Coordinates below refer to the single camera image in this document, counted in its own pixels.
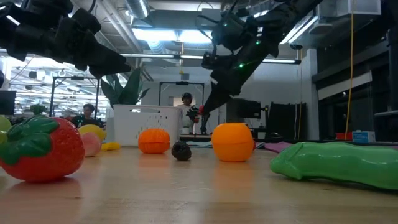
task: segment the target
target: black cloth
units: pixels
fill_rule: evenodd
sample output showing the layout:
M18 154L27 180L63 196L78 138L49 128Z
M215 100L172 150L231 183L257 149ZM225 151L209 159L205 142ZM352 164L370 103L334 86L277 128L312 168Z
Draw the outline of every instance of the black cloth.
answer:
M100 121L92 119L92 118L86 119L83 115L74 117L72 119L72 123L76 126L76 128L80 128L87 124L94 124L94 125L97 125L98 127L101 127Z

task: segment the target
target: pink toy fruit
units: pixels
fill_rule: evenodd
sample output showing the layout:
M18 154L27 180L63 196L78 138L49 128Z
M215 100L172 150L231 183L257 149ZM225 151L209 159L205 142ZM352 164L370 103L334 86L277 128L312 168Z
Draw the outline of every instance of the pink toy fruit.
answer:
M83 134L81 140L85 148L85 157L95 156L101 151L101 139L95 133Z

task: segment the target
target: small dark toy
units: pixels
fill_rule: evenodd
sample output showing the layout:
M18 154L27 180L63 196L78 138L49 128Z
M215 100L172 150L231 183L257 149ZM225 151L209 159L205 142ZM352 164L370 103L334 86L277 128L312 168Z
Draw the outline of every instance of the small dark toy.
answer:
M187 143L179 141L173 145L172 155L178 161L187 161L189 158L191 158L192 153Z

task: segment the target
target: purple object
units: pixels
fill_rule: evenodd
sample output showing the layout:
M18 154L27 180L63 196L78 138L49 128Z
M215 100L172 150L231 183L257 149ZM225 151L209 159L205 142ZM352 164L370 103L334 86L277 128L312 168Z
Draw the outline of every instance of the purple object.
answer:
M287 142L278 142L278 143L265 143L264 147L266 150L280 153L291 145L292 145L291 143Z

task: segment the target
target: orange plastic orange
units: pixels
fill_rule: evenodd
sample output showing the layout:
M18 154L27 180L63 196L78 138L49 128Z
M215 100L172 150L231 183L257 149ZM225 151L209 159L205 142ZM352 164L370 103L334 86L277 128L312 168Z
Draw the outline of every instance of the orange plastic orange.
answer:
M254 141L245 124L225 123L214 130L211 143L219 160L244 162L251 157Z
M170 149L170 135L163 129L148 129L138 138L138 148L142 153L160 154Z

